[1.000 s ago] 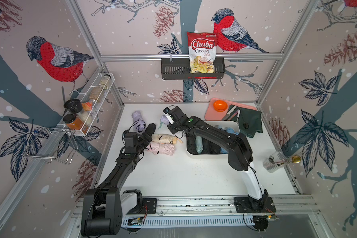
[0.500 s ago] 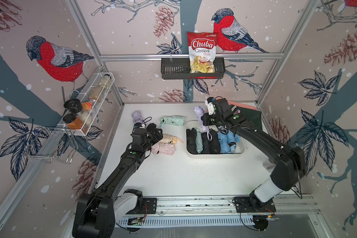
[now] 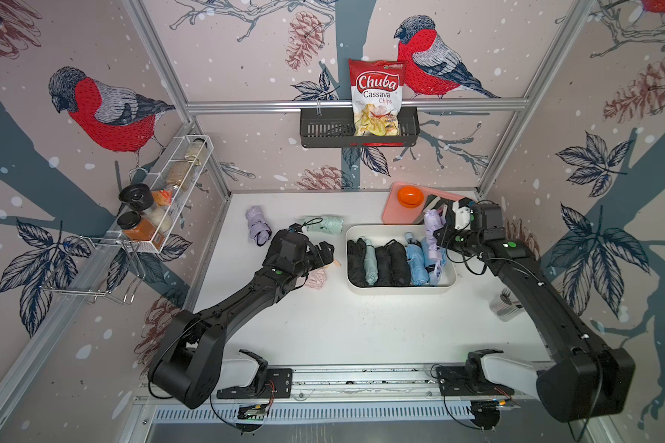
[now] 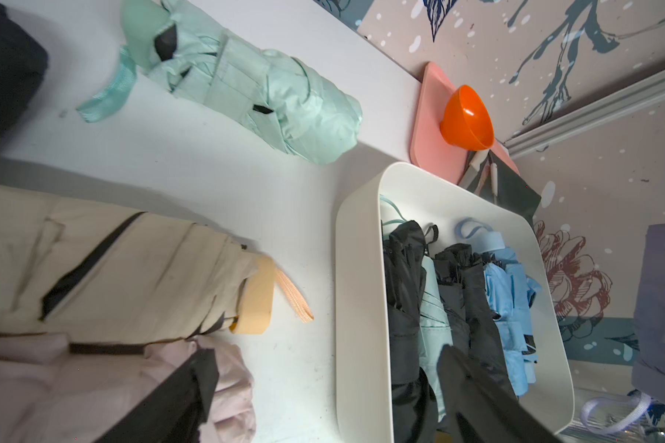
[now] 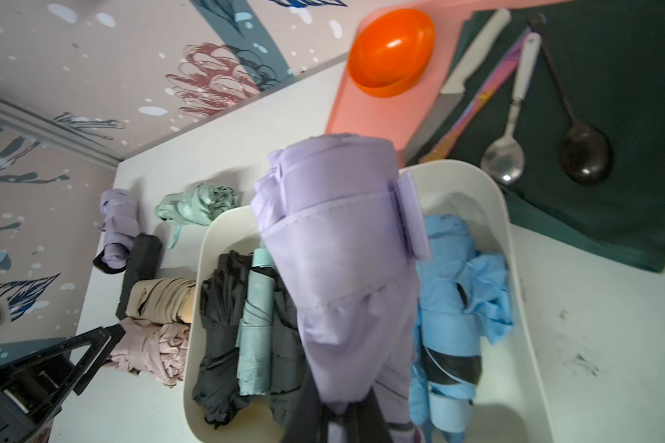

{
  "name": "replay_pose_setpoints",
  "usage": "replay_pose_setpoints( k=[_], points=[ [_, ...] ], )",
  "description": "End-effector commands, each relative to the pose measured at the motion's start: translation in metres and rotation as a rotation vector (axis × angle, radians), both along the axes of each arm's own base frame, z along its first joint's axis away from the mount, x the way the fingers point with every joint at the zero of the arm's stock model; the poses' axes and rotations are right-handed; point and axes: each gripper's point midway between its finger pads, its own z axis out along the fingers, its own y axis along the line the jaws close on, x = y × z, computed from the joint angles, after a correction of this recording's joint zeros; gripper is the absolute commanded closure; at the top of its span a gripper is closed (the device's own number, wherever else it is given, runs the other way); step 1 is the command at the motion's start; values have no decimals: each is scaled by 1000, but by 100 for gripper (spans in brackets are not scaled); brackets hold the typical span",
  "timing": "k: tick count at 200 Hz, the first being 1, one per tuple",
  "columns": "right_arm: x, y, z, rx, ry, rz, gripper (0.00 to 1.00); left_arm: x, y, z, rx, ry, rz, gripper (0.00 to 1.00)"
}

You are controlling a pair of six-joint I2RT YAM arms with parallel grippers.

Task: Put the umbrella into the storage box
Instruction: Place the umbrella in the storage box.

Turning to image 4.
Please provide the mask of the black umbrella front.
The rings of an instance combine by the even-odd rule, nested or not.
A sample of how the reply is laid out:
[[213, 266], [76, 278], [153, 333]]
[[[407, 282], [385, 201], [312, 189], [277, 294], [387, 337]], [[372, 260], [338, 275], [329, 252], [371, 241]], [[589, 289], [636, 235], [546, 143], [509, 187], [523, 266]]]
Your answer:
[[449, 247], [456, 260], [456, 274], [463, 285], [465, 322], [469, 326], [468, 356], [512, 398], [516, 398], [502, 350], [500, 333], [495, 326], [485, 286], [483, 261], [467, 244]]

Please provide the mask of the pale teal umbrella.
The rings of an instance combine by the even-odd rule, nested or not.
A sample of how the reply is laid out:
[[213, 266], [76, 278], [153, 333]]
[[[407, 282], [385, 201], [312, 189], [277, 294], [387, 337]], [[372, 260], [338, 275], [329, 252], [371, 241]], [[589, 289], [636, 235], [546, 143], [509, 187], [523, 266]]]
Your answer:
[[426, 272], [424, 290], [420, 299], [420, 332], [419, 332], [419, 363], [424, 370], [432, 388], [438, 407], [438, 422], [445, 418], [446, 408], [443, 391], [438, 375], [438, 360], [441, 349], [445, 345], [453, 345], [450, 320], [441, 302], [436, 269], [429, 253], [429, 242], [426, 241], [421, 266]]

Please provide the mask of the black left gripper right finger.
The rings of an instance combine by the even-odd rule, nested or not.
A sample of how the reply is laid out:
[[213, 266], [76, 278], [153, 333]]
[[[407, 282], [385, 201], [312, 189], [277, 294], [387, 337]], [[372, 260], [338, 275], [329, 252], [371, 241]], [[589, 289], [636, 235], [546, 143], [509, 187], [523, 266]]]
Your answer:
[[456, 347], [443, 347], [437, 369], [446, 411], [440, 431], [452, 442], [558, 440]]

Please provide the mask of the purple umbrella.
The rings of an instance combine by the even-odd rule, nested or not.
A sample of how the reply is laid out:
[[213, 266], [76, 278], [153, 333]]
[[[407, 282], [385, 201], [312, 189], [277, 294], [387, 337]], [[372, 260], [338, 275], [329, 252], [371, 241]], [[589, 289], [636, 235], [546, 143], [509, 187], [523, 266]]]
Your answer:
[[665, 405], [665, 224], [648, 227], [634, 329], [639, 358], [633, 363], [632, 383], [637, 393], [624, 402], [632, 410], [609, 426], [592, 426], [589, 424], [592, 413], [613, 401], [601, 397], [587, 401], [582, 406], [579, 419], [582, 426], [594, 435], [609, 436], [622, 432], [635, 424], [652, 402]]

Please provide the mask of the pink umbrella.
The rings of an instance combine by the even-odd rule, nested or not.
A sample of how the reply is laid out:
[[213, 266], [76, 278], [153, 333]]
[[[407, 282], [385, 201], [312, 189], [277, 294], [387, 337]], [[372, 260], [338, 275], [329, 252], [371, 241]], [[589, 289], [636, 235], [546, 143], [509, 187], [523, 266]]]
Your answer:
[[236, 345], [197, 336], [147, 346], [72, 346], [63, 333], [0, 337], [0, 442], [98, 439], [192, 354], [216, 353], [212, 407], [198, 442], [249, 442], [253, 378]]

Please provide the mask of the beige umbrella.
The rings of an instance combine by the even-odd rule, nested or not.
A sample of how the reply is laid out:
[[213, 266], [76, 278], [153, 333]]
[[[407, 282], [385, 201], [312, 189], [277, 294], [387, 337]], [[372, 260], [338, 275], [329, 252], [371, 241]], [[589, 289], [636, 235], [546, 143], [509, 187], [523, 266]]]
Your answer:
[[230, 330], [261, 334], [295, 284], [214, 228], [133, 208], [0, 186], [0, 334], [144, 344]]

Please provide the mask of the light blue umbrella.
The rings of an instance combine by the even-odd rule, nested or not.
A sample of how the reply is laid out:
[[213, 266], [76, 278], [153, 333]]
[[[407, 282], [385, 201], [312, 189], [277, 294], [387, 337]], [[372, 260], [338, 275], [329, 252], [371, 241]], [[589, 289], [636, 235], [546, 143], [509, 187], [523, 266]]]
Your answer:
[[483, 260], [486, 298], [500, 332], [508, 377], [515, 395], [522, 397], [537, 381], [538, 350], [530, 309], [541, 286], [526, 274], [515, 249], [491, 226], [463, 219], [456, 225], [456, 235]]

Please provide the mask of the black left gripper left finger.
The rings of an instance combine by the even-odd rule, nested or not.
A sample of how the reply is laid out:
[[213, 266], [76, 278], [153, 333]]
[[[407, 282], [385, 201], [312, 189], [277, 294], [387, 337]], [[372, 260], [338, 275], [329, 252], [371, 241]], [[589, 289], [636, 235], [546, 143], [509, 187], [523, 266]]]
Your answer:
[[199, 350], [98, 440], [198, 442], [218, 381], [216, 353]]

